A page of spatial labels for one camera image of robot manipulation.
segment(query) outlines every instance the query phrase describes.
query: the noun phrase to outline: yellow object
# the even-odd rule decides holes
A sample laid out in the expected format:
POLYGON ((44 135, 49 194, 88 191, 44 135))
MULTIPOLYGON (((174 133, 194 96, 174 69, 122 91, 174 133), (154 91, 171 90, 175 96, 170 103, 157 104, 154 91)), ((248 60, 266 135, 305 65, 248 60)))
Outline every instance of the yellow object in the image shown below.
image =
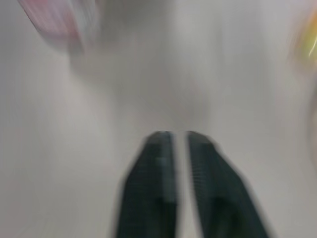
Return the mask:
POLYGON ((300 37, 300 57, 305 61, 317 63, 317 12, 308 22, 300 37))

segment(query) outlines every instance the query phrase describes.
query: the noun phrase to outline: floor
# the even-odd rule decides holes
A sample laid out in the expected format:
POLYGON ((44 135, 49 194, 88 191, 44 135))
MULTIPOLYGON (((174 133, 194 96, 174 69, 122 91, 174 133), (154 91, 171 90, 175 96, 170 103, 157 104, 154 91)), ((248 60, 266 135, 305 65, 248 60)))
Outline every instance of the floor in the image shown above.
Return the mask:
POLYGON ((145 136, 176 134, 178 237, 201 237, 186 130, 244 175, 271 237, 315 238, 312 74, 290 48, 312 0, 121 0, 104 46, 49 46, 0 2, 0 233, 104 238, 145 136))

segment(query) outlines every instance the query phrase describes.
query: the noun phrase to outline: blurry object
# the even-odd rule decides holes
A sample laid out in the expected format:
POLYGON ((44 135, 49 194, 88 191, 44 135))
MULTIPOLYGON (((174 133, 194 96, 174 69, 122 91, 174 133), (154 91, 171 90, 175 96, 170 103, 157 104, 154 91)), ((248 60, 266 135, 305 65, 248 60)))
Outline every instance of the blurry object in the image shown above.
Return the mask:
POLYGON ((116 238, 175 238, 177 192, 170 132, 151 135, 126 178, 116 238))
POLYGON ((101 28, 102 0, 19 0, 38 32, 49 42, 87 47, 101 28))
POLYGON ((244 183, 204 135, 188 135, 204 238, 268 238, 244 183))
POLYGON ((317 64, 317 11, 315 11, 302 30, 296 54, 305 64, 317 64))

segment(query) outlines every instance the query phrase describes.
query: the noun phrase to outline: pink object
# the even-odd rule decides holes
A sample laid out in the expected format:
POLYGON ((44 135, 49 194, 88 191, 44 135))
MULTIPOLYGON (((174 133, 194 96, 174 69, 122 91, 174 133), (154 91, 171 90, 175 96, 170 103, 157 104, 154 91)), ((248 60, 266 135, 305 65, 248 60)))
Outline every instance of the pink object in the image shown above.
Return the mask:
POLYGON ((75 16, 65 0, 20 0, 34 26, 58 37, 78 37, 75 16))
POLYGON ((104 0, 19 0, 46 41, 58 47, 84 49, 96 42, 104 0))

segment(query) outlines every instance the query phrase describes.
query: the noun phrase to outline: white floor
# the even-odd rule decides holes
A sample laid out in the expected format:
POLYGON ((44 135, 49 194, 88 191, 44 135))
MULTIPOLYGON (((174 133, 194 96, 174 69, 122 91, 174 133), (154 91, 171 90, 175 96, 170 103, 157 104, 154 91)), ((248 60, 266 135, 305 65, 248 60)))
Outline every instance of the white floor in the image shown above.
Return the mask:
POLYGON ((290 45, 303 0, 126 1, 117 37, 68 56, 0 2, 0 236, 109 238, 143 138, 177 135, 178 234, 200 237, 184 131, 244 174, 272 237, 315 238, 312 77, 290 45))

